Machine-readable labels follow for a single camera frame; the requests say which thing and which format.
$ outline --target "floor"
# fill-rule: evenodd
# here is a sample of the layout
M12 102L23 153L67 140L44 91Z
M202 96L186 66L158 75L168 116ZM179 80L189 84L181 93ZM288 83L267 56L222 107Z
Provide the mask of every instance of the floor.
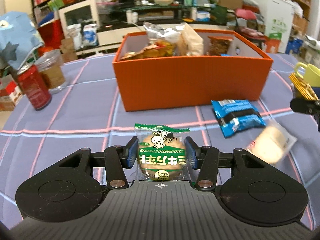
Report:
M11 112L10 111L1 111L0 112L0 130L3 129L5 122L8 120Z

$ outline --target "yellow cup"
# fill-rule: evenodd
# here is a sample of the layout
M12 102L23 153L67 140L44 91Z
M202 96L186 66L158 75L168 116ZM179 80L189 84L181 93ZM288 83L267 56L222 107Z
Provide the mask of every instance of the yellow cup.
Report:
M298 72L299 67L302 67L306 70L303 76ZM306 65L298 62L294 67L294 72L297 76L303 78L307 83L309 83L311 87L320 87L320 69L318 69L316 66L311 64Z

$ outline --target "blue cloth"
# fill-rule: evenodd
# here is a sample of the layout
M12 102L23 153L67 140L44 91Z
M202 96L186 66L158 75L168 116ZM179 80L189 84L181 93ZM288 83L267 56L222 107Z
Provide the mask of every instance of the blue cloth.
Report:
M54 13L50 12L46 15L46 17L43 18L41 22L39 22L38 26L40 27L42 24L45 24L48 21L51 21L54 19Z
M26 13L8 12L0 16L0 55L18 70L44 42Z

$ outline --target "cartoon cow logo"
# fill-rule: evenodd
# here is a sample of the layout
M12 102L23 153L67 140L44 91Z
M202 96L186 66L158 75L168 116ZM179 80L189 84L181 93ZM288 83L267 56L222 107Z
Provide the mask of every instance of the cartoon cow logo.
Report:
M173 133L172 132L168 132L168 131L156 131L156 132L153 132L153 134L155 135L161 135L165 140L168 139L169 142L172 142L173 139L175 138L173 136Z
M155 144L153 147L157 149L163 148L165 146L165 144L163 143L164 141L166 141L166 138L162 137L161 135L155 135L151 138L151 142Z

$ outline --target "purple tablecloth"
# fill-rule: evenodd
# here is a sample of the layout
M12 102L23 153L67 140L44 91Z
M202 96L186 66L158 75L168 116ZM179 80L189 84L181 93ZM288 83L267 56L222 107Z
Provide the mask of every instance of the purple tablecloth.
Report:
M290 109L288 76L296 59L270 56L274 59L272 70L260 100L253 104L264 120L276 119L298 138L277 168L306 187L309 205L302 222L313 229L320 224L320 135L312 117ZM80 148L99 152L111 145L125 145L135 135L135 122L189 127L198 145L212 145L222 152L246 147L261 132L256 128L225 139L210 105L126 112L112 68L113 57L66 64L63 71L70 86L53 95L48 107L37 112L24 96L10 115L0 133L0 220L9 228L22 219L14 196L23 181ZM128 178L133 172L125 170ZM220 169L219 173L218 183L230 178L230 169ZM105 184L103 169L95 170L94 177Z

